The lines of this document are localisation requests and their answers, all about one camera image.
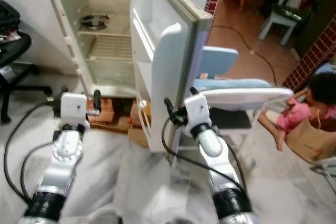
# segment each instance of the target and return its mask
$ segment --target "refrigerator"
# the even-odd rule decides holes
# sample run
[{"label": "refrigerator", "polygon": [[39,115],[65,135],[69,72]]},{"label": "refrigerator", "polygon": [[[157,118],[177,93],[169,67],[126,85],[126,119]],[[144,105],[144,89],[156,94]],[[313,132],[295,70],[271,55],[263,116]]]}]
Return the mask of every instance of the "refrigerator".
[{"label": "refrigerator", "polygon": [[[139,110],[152,152],[164,151],[164,98],[181,106],[192,86],[212,16],[190,0],[51,0],[85,92],[151,103],[151,120]],[[81,25],[107,14],[102,30]],[[170,125],[166,141],[178,134]]]}]

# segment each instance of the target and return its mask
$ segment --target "chair wheel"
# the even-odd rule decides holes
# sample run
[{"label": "chair wheel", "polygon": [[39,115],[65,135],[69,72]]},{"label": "chair wheel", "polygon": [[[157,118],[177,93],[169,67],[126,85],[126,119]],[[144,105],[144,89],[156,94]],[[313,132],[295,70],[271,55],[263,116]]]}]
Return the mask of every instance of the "chair wheel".
[{"label": "chair wheel", "polygon": [[2,116],[1,117],[1,125],[5,125],[5,124],[10,124],[11,123],[11,119],[7,116]]},{"label": "chair wheel", "polygon": [[48,97],[52,96],[52,94],[53,94],[52,93],[53,91],[52,91],[52,89],[50,87],[49,88],[45,88],[43,92]]},{"label": "chair wheel", "polygon": [[38,67],[36,65],[33,65],[31,68],[31,72],[35,75],[40,74],[40,70],[38,69]]}]

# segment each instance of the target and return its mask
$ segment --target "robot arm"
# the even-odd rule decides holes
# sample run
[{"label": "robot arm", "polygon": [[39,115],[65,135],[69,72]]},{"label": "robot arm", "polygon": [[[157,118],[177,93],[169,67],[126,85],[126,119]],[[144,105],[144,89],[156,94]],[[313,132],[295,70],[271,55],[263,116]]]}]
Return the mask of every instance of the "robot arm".
[{"label": "robot arm", "polygon": [[228,146],[216,134],[209,118],[209,109],[205,96],[191,88],[193,96],[185,99],[185,107],[175,111],[169,99],[165,99],[170,119],[179,127],[185,125],[184,134],[197,143],[206,165],[225,174],[209,170],[209,186],[221,224],[258,224],[252,212],[247,194],[239,185],[238,176],[228,159]]},{"label": "robot arm", "polygon": [[87,97],[64,93],[60,105],[60,133],[54,142],[50,165],[40,179],[19,224],[58,223],[61,210],[75,180],[76,167],[83,155],[83,136],[89,129],[87,114],[100,112],[100,92],[94,93],[94,107],[86,111]]}]

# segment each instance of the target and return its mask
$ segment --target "black office chair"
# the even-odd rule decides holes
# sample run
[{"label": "black office chair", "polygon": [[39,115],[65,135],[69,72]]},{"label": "black office chair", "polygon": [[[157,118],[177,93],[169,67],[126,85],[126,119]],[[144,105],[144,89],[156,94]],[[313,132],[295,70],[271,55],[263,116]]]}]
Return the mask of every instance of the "black office chair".
[{"label": "black office chair", "polygon": [[[5,26],[8,24],[7,15],[12,15],[10,21],[12,21],[13,26],[17,28],[19,23],[19,13],[12,8],[8,3],[3,0],[0,0],[0,26],[2,31],[4,29],[12,29],[11,27]],[[20,39],[14,40],[7,43],[0,43],[0,69],[8,66],[17,58],[19,58],[32,43],[32,39],[28,34],[17,32],[20,35]],[[11,122],[11,119],[8,117],[8,104],[9,104],[9,95],[14,90],[23,90],[23,91],[43,91],[47,96],[52,95],[51,87],[49,86],[17,86],[17,84],[29,73],[38,74],[38,68],[34,64],[29,64],[28,67],[23,70],[14,80],[10,82],[0,72],[0,85],[1,92],[3,93],[3,105],[1,110],[1,123],[7,124]]]}]

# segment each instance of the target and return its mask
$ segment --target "black hair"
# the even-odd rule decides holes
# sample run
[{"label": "black hair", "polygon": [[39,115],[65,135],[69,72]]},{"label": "black hair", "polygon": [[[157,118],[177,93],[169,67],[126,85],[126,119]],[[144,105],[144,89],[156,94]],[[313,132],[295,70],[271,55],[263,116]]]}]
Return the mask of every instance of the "black hair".
[{"label": "black hair", "polygon": [[336,104],[336,73],[325,72],[313,76],[308,88],[313,99],[326,105]]}]

